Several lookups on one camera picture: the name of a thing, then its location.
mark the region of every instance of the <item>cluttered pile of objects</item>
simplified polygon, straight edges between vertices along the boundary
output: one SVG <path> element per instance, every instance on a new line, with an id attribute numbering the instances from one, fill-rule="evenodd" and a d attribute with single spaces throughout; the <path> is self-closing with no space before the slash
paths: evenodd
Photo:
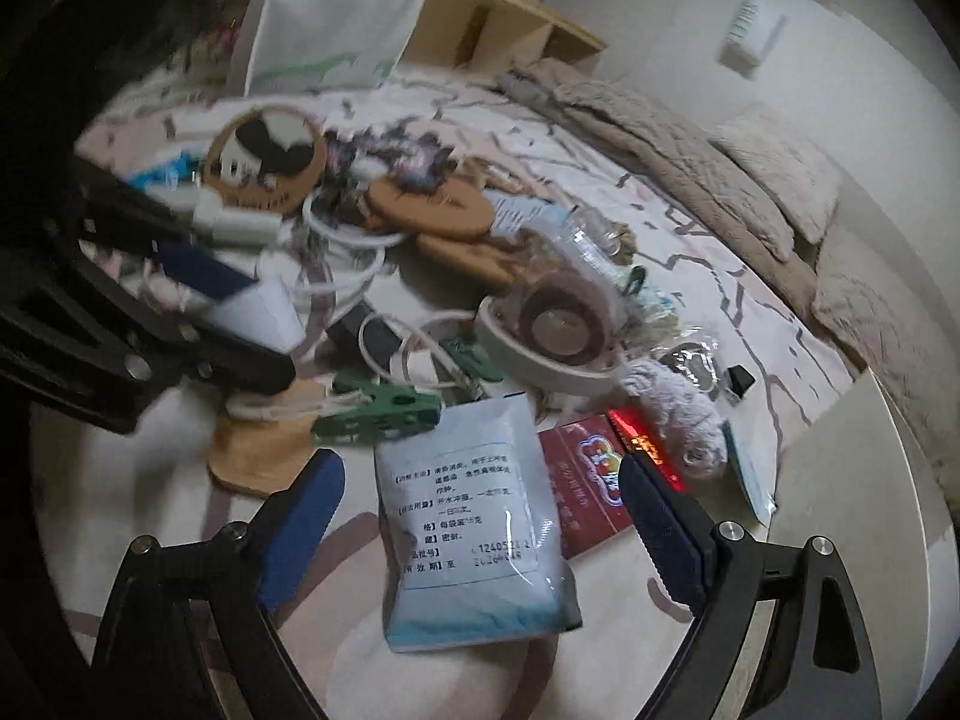
<path id="1" fill-rule="evenodd" d="M 216 268 L 184 278 L 86 245 L 157 311 L 293 358 L 288 391 L 227 395 L 214 477 L 266 497 L 317 447 L 373 447 L 397 651 L 577 627 L 565 561 L 631 526 L 618 472 L 637 451 L 674 490 L 732 466 L 769 524 L 723 417 L 754 380 L 649 282 L 632 231 L 408 129 L 324 132 L 296 108 L 253 108 L 205 153 L 127 179 Z M 419 322 L 376 311 L 368 291 L 397 247 L 486 296 Z"/>

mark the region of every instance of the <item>red packet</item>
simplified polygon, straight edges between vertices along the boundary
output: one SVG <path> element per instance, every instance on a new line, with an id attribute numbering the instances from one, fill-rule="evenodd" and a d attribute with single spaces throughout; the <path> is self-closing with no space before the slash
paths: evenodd
<path id="1" fill-rule="evenodd" d="M 539 434 L 560 510 L 568 560 L 634 524 L 620 499 L 624 445 L 606 416 L 592 416 Z"/>

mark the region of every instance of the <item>small black object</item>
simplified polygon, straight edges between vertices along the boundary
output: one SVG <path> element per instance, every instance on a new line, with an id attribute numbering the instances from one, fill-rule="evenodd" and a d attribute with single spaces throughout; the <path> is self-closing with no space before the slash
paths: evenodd
<path id="1" fill-rule="evenodd" d="M 730 382 L 731 392 L 739 398 L 747 394 L 747 390 L 757 381 L 742 365 L 728 368 L 726 378 Z"/>
<path id="2" fill-rule="evenodd" d="M 360 357 L 360 344 L 357 336 L 360 325 L 373 313 L 370 303 L 364 300 L 343 319 L 330 327 L 326 332 L 330 340 L 337 344 L 337 348 L 344 354 Z M 400 339 L 383 319 L 373 319 L 367 324 L 363 333 L 363 342 L 373 360 L 383 370 L 390 370 L 390 360 L 400 349 Z"/>

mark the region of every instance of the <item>teal packet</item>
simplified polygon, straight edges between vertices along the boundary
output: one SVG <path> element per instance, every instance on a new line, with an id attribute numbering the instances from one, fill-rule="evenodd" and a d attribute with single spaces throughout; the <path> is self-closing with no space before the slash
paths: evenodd
<path id="1" fill-rule="evenodd" d="M 394 652 L 547 637 L 583 624 L 526 398 L 446 409 L 430 433 L 378 445 L 395 556 Z"/>

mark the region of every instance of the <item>wooden coaster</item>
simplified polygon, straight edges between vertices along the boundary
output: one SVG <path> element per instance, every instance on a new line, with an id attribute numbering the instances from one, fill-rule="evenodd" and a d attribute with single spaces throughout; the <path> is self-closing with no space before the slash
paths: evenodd
<path id="1" fill-rule="evenodd" d="M 309 394 L 313 382 L 294 382 L 290 394 Z M 210 475 L 224 487 L 266 498 L 286 490 L 317 451 L 315 416 L 254 422 L 221 416 L 206 453 Z"/>
<path id="2" fill-rule="evenodd" d="M 227 207 L 293 215 L 325 166 L 323 135 L 306 114 L 269 105 L 237 117 L 214 139 L 203 183 Z"/>
<path id="3" fill-rule="evenodd" d="M 510 289 L 522 269 L 522 262 L 486 242 L 465 244 L 433 235 L 421 235 L 416 247 L 435 262 L 460 274 L 467 274 L 496 290 Z"/>
<path id="4" fill-rule="evenodd" d="M 374 181 L 367 201 L 378 215 L 401 230 L 449 241 L 472 241 L 493 226 L 493 206 L 461 178 L 450 178 L 437 194 L 410 194 L 391 180 Z"/>

